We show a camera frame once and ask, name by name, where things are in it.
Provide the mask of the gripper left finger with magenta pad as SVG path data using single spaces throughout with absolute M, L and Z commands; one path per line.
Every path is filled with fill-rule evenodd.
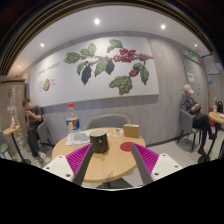
M 44 170 L 81 186 L 93 153 L 93 144 L 87 144 L 67 156 L 57 156 Z

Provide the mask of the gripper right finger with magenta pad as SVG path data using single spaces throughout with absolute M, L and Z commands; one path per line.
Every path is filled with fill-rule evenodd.
M 134 156 L 144 185 L 182 169 L 182 166 L 168 154 L 157 154 L 136 143 L 132 144 L 132 155 Z

